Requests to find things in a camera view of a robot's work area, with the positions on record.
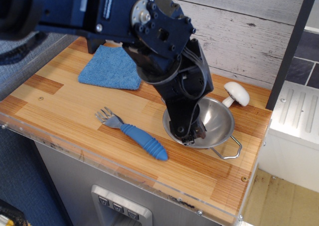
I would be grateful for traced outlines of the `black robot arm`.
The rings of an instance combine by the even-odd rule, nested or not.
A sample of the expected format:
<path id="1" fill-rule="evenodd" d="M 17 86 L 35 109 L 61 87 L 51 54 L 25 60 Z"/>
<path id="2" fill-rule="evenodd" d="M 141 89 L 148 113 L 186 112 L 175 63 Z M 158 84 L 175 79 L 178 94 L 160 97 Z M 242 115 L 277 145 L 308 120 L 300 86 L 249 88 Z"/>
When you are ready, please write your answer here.
<path id="1" fill-rule="evenodd" d="M 32 31 L 25 44 L 1 54 L 1 64 L 21 61 L 48 32 L 120 42 L 163 98 L 171 133 L 184 144 L 205 138 L 198 102 L 213 90 L 212 79 L 191 19 L 172 0 L 0 0 L 2 40 Z"/>

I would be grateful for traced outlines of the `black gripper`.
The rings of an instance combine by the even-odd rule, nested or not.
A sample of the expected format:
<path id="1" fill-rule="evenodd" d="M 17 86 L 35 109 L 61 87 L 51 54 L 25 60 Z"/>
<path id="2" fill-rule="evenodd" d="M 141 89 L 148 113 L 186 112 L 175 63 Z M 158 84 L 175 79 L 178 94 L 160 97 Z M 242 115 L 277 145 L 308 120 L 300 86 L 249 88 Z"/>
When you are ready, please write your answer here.
<path id="1" fill-rule="evenodd" d="M 194 145 L 195 138 L 206 138 L 199 118 L 199 101 L 214 87 L 208 63 L 197 39 L 190 40 L 181 54 L 177 72 L 165 84 L 155 85 L 170 117 L 170 131 L 183 145 Z"/>

